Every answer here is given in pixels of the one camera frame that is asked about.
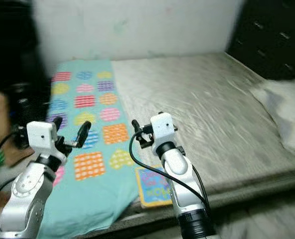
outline white pillow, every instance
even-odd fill
[[[284,148],[295,154],[295,81],[265,81],[251,89],[278,126]]]

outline book cover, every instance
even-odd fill
[[[161,165],[153,166],[164,171]],[[170,188],[164,176],[143,167],[135,169],[142,207],[172,204]]]

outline gray mattress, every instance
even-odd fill
[[[262,78],[242,64],[221,53],[114,61],[113,68],[129,120],[147,124],[159,111],[172,114],[212,207],[295,187],[295,156],[249,92]],[[160,163],[150,149],[139,154],[147,164]],[[144,210],[136,200],[109,231],[172,216],[171,207]]]

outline teal blanket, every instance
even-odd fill
[[[59,135],[76,137],[92,123],[82,149],[74,149],[57,178],[38,238],[71,238],[108,228],[138,196],[128,153],[132,130],[109,61],[60,64],[52,83],[48,121],[61,116]]]

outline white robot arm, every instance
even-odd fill
[[[210,216],[208,199],[201,179],[191,161],[185,156],[184,149],[176,146],[175,131],[172,117],[169,113],[160,112],[151,117],[151,123],[140,128],[136,120],[132,121],[135,135],[131,139],[130,154],[139,165],[154,172],[161,173],[168,179],[174,212],[181,227],[184,239],[218,239]],[[150,135],[150,141],[143,138]],[[141,148],[151,146],[152,152],[162,162],[165,173],[158,172],[141,162],[132,153],[132,142],[140,142]]]
[[[43,218],[44,205],[52,191],[55,172],[67,162],[72,147],[82,147],[91,127],[85,122],[76,141],[57,135],[62,122],[27,124],[29,145],[39,154],[12,184],[11,197],[0,216],[0,239],[35,239]]]

